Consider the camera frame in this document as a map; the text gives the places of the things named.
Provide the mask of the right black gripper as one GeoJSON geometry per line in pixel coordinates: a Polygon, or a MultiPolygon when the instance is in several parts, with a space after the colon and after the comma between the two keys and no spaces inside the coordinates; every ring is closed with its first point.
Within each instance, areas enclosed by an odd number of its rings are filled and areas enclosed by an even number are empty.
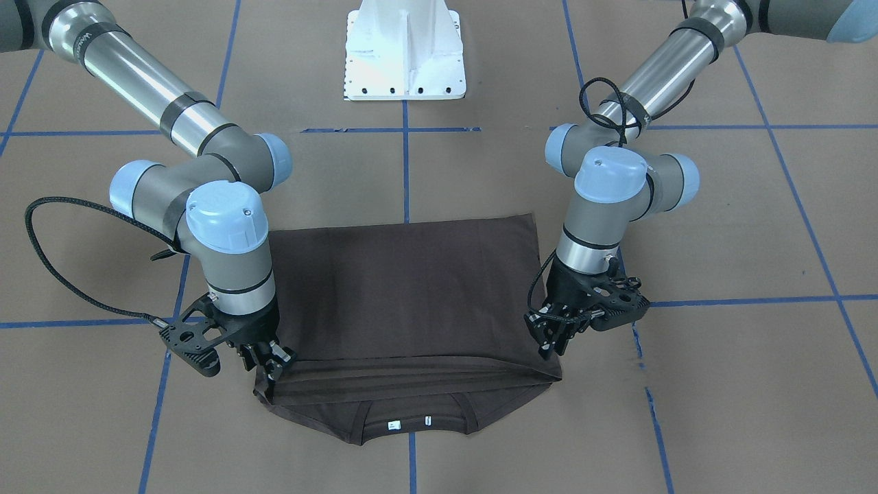
{"type": "Polygon", "coordinates": [[[222,342],[237,347],[247,372],[262,368],[267,379],[277,382],[298,354],[277,342],[280,312],[276,301],[247,315],[232,315],[213,308],[213,321],[222,332],[222,342]]]}

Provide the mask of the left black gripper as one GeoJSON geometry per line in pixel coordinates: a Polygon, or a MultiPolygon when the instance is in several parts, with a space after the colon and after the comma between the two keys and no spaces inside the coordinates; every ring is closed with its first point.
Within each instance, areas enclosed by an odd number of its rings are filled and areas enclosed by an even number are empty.
{"type": "Polygon", "coordinates": [[[524,321],[531,337],[536,341],[542,358],[548,360],[552,354],[562,356],[567,351],[569,341],[581,331],[582,321],[561,323],[552,316],[574,317],[580,311],[601,309],[603,296],[601,289],[609,286],[610,278],[605,273],[579,273],[560,261],[553,261],[547,279],[547,313],[529,310],[524,321]]]}

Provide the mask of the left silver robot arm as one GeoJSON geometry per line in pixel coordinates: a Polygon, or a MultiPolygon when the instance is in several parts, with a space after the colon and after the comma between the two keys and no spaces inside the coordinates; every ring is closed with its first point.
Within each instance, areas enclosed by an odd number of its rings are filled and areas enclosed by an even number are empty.
{"type": "Polygon", "coordinates": [[[749,34],[859,43],[876,35],[875,1],[696,1],[687,18],[595,108],[579,103],[582,125],[549,135],[545,160],[573,179],[556,249],[543,263],[546,297],[523,319],[544,359],[561,356],[587,329],[643,318],[641,281],[628,277],[619,246],[631,222],[690,203],[700,173],[683,154],[648,154],[632,144],[689,94],[699,72],[749,34]]]}

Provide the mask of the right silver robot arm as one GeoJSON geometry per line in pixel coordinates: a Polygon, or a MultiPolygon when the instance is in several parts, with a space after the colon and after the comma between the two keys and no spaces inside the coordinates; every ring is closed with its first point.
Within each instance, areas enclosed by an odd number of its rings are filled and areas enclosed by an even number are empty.
{"type": "Polygon", "coordinates": [[[251,134],[122,28],[102,1],[3,1],[2,50],[42,49],[105,84],[178,149],[182,162],[150,159],[120,167],[100,211],[164,243],[164,257],[188,255],[206,291],[178,319],[128,310],[158,329],[170,353],[207,377],[217,347],[248,371],[277,381],[297,357],[277,335],[270,225],[263,195],[292,174],[282,138],[251,134]]]}

